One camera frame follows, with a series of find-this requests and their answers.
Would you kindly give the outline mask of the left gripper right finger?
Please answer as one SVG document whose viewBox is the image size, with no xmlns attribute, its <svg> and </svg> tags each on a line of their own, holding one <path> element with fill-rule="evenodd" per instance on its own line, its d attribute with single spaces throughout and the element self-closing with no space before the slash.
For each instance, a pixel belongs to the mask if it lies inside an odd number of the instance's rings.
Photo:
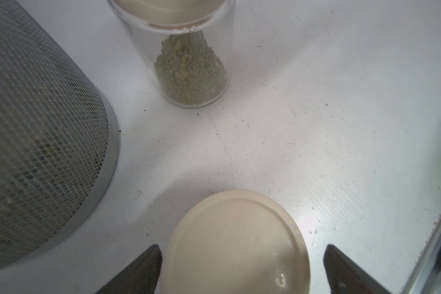
<svg viewBox="0 0 441 294">
<path fill-rule="evenodd" d="M 335 245 L 328 245 L 323 257 L 332 294 L 390 294 Z"/>
</svg>

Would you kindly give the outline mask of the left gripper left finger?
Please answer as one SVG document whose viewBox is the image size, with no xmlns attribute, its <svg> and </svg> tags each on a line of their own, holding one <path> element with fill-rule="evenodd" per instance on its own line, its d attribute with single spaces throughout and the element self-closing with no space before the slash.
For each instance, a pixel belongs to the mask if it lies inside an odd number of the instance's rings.
<svg viewBox="0 0 441 294">
<path fill-rule="evenodd" d="M 162 266 L 162 252 L 152 245 L 106 283 L 97 294 L 153 294 Z"/>
</svg>

